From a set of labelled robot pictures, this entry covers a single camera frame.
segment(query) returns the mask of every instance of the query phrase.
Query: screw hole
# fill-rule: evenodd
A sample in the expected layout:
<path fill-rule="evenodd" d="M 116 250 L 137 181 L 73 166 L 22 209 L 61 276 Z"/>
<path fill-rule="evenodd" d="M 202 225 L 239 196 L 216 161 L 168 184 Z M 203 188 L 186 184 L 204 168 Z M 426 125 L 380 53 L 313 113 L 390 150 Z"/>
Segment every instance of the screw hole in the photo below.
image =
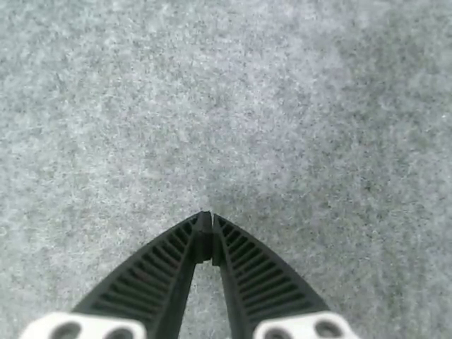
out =
<path fill-rule="evenodd" d="M 281 328 L 272 328 L 264 336 L 265 339 L 292 339 L 289 333 Z"/>
<path fill-rule="evenodd" d="M 316 332 L 322 338 L 339 338 L 342 336 L 340 328 L 331 321 L 320 321 L 317 323 Z"/>
<path fill-rule="evenodd" d="M 105 339 L 133 339 L 133 333 L 125 328 L 111 332 Z"/>
<path fill-rule="evenodd" d="M 52 339 L 76 339 L 81 331 L 80 325 L 74 322 L 64 323 L 53 332 Z"/>

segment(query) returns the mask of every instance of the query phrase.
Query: ribbed rubber pad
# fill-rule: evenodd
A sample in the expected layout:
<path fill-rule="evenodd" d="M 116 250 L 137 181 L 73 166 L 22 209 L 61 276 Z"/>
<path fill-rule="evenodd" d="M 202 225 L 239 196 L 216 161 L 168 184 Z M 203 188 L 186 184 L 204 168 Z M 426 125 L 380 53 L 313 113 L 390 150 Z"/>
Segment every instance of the ribbed rubber pad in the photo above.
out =
<path fill-rule="evenodd" d="M 234 339 L 252 338 L 266 319 L 328 310 L 286 262 L 218 215 L 213 221 L 213 265 L 221 268 Z"/>
<path fill-rule="evenodd" d="M 73 311 L 135 319 L 148 338 L 176 339 L 194 268 L 212 256 L 210 213 L 169 229 L 108 275 Z"/>

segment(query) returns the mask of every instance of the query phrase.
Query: textured gray surface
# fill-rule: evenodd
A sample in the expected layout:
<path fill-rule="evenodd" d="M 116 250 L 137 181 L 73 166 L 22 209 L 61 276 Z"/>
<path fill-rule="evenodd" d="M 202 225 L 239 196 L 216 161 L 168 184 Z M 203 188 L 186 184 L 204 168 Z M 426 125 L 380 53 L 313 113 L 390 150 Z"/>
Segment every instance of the textured gray surface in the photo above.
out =
<path fill-rule="evenodd" d="M 450 336 L 451 18 L 439 0 L 0 0 L 3 338 L 200 209 L 363 337 Z M 217 273 L 196 271 L 182 339 L 230 335 Z"/>

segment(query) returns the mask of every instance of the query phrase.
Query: gray carpet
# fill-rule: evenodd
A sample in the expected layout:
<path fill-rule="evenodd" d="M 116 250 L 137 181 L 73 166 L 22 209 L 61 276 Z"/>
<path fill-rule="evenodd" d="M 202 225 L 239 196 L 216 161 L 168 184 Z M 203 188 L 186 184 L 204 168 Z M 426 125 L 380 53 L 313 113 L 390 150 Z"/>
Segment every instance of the gray carpet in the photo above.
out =
<path fill-rule="evenodd" d="M 0 332 L 200 210 L 363 338 L 452 335 L 452 3 L 0 0 Z M 216 269 L 180 338 L 230 336 Z"/>

